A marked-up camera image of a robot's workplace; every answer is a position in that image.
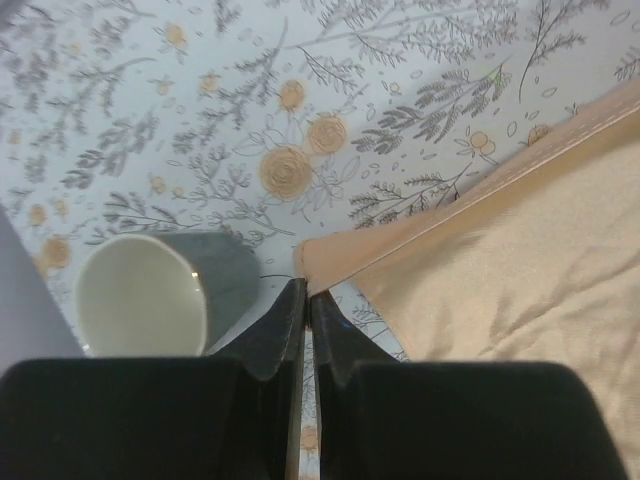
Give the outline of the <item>orange satin napkin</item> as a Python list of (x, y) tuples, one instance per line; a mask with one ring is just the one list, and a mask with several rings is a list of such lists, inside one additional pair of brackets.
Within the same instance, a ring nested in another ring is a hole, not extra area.
[(637, 468), (637, 83), (448, 206), (302, 243), (295, 268), (310, 294), (352, 281), (413, 360), (569, 366)]

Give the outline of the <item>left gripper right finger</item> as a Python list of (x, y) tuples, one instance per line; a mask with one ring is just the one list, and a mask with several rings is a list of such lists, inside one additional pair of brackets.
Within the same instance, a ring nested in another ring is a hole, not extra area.
[(548, 362), (401, 362), (308, 304), (324, 479), (624, 479), (594, 398)]

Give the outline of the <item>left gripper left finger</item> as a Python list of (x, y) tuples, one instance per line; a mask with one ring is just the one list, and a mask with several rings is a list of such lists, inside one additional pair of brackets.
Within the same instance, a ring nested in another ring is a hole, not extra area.
[(5, 479), (294, 479), (306, 284), (213, 355), (37, 359), (1, 379)]

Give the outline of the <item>grey mug white inside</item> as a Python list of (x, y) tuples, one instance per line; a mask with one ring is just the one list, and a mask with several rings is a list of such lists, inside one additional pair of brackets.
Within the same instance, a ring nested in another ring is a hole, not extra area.
[(93, 357), (200, 356), (255, 304), (260, 273), (227, 233), (119, 234), (77, 276), (79, 338)]

